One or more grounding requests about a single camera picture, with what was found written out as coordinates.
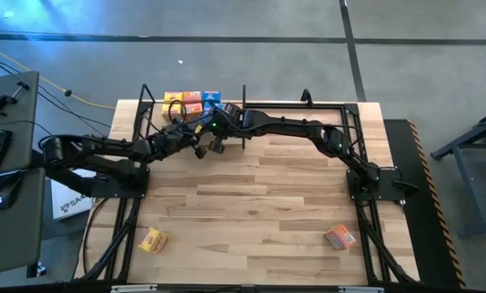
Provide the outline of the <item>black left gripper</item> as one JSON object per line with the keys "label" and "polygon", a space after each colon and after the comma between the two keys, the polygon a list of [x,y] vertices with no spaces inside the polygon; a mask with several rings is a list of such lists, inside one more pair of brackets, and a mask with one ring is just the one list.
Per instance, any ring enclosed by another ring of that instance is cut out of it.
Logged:
{"label": "black left gripper", "polygon": [[189,125],[167,125],[155,136],[155,157],[157,159],[165,159],[187,147],[194,149],[198,159],[202,159],[206,155],[206,150],[199,144],[199,136]]}

